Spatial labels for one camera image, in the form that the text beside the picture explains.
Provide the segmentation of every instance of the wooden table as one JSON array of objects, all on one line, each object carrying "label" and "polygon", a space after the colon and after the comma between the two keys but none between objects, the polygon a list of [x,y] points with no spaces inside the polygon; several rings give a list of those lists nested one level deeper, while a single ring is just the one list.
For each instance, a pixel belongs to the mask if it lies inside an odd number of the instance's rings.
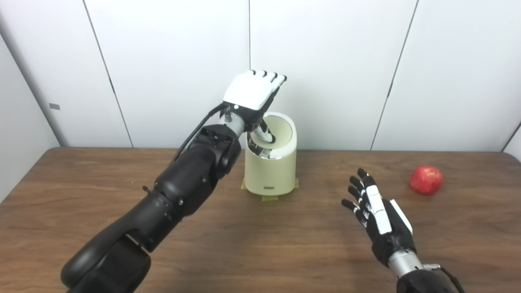
[{"label": "wooden table", "polygon": [[[65,292],[63,264],[132,208],[169,149],[56,148],[0,205],[0,292]],[[434,197],[408,187],[420,164],[441,169]],[[414,227],[420,259],[467,292],[521,287],[521,164],[503,153],[299,151],[300,188],[262,202],[241,190],[244,158],[152,253],[137,292],[395,292],[350,211],[362,166]]]}]

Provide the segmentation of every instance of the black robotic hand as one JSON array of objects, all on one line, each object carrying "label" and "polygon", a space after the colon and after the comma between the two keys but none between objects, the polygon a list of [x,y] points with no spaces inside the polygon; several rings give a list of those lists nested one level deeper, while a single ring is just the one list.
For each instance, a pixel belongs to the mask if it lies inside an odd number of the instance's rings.
[{"label": "black robotic hand", "polygon": [[371,239],[376,259],[391,269],[398,283],[398,293],[453,293],[449,284],[433,270],[443,270],[460,293],[458,280],[438,264],[422,264],[416,255],[413,229],[394,200],[382,198],[375,180],[363,169],[351,176],[349,193],[357,203],[347,199],[342,205],[353,211]]},{"label": "black robotic hand", "polygon": [[342,205],[353,211],[365,227],[376,259],[389,266],[389,259],[397,251],[416,253],[412,227],[400,207],[394,200],[382,198],[375,180],[367,172],[360,168],[357,173],[360,179],[351,176],[348,191],[358,204],[343,199]]}]

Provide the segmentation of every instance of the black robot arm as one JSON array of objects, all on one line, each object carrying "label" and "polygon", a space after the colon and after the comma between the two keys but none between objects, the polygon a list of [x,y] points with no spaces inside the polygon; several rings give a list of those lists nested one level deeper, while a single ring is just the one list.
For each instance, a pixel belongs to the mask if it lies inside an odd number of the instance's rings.
[{"label": "black robot arm", "polygon": [[132,293],[147,275],[154,251],[185,217],[204,203],[228,174],[241,153],[239,137],[244,131],[265,133],[263,115],[286,80],[285,76],[259,71],[239,75],[228,89],[218,124],[193,132],[185,152],[157,177],[154,187],[123,217],[103,229],[63,267],[61,281],[69,293]]},{"label": "black robot arm", "polygon": [[61,280],[69,292],[133,292],[150,268],[147,252],[203,204],[240,152],[238,137],[227,126],[204,127],[154,188],[145,188],[143,200],[67,262]]}]

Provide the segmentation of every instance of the white robotic hand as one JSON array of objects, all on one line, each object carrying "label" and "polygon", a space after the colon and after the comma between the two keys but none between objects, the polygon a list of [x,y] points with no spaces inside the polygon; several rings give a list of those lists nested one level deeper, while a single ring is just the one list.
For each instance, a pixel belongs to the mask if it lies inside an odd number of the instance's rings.
[{"label": "white robotic hand", "polygon": [[225,93],[223,102],[229,109],[221,113],[221,122],[237,132],[253,131],[266,142],[275,142],[263,116],[286,80],[284,75],[262,70],[237,76]]}]

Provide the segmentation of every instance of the silver metal wrist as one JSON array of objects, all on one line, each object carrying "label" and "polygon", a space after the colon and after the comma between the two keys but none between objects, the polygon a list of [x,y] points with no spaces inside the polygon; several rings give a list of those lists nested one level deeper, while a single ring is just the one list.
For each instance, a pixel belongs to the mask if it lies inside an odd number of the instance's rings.
[{"label": "silver metal wrist", "polygon": [[415,270],[424,270],[418,256],[409,249],[398,250],[389,258],[387,264],[396,279]]}]

